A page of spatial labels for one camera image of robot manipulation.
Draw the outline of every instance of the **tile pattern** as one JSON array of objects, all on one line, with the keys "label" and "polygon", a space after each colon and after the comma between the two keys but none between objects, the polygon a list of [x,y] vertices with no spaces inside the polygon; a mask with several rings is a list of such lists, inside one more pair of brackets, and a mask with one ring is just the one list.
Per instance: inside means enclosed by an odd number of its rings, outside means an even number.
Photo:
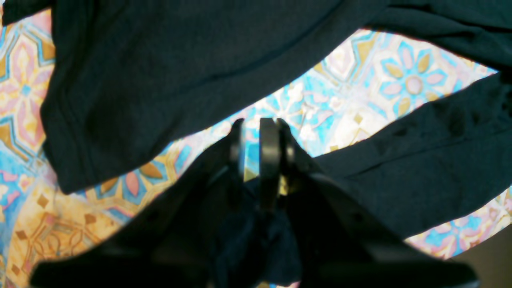
[{"label": "tile pattern", "polygon": [[[0,288],[23,287],[39,260],[75,255],[114,233],[239,117],[247,119],[246,174],[253,177],[261,117],[284,118],[316,156],[365,139],[425,102],[494,73],[428,43],[360,30],[272,95],[170,143],[135,171],[63,196],[41,151],[39,107],[55,57],[50,28],[45,11],[0,30]],[[449,258],[509,225],[511,212],[507,190],[471,215],[407,241]]]}]

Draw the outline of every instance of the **dark fabric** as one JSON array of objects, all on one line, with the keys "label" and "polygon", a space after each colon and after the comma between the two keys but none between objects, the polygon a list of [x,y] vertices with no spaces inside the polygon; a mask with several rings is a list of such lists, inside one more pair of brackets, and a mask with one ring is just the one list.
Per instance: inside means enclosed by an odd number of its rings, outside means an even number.
[{"label": "dark fabric", "polygon": [[[12,2],[4,24],[23,16]],[[169,141],[257,101],[359,27],[501,72],[320,156],[327,173],[402,237],[464,216],[510,184],[509,0],[55,0],[52,8],[56,66],[41,117],[65,192],[135,169]]]}]

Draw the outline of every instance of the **clothing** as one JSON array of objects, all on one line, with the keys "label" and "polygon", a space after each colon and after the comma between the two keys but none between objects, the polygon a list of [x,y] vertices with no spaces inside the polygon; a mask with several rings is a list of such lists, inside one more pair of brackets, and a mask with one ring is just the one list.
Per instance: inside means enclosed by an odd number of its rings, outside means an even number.
[{"label": "clothing", "polygon": [[[318,157],[326,172],[356,187],[352,196],[402,237],[510,185],[510,1],[43,2],[52,5],[56,46],[41,109],[44,150],[65,192],[150,161],[169,141],[292,81],[360,27],[426,40],[501,72]],[[42,2],[7,0],[4,25],[40,9],[34,3]]]}]

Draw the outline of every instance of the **patterned tablecloth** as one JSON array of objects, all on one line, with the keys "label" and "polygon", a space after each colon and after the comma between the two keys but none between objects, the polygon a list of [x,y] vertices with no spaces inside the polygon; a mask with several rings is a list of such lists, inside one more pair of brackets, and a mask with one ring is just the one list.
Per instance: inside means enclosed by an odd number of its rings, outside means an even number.
[{"label": "patterned tablecloth", "polygon": [[[425,102],[494,73],[428,43],[360,30],[272,95],[170,143],[135,171],[63,196],[41,150],[45,134],[39,108],[55,56],[50,26],[45,11],[0,33],[0,288],[23,287],[39,260],[75,255],[114,233],[239,117],[247,119],[246,174],[253,177],[260,117],[285,119],[316,156],[365,139]],[[449,258],[509,225],[511,212],[507,190],[471,215],[408,242]]]}]

